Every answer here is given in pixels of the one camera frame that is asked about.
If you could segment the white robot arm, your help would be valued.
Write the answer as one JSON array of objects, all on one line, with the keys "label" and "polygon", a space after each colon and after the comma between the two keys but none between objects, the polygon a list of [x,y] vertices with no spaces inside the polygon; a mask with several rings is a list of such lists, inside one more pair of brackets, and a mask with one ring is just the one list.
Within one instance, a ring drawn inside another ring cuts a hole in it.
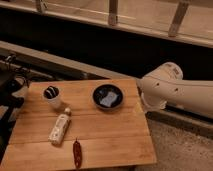
[{"label": "white robot arm", "polygon": [[181,68],[166,62],[139,80],[145,111],[164,109],[168,103],[213,119],[213,81],[184,80]]}]

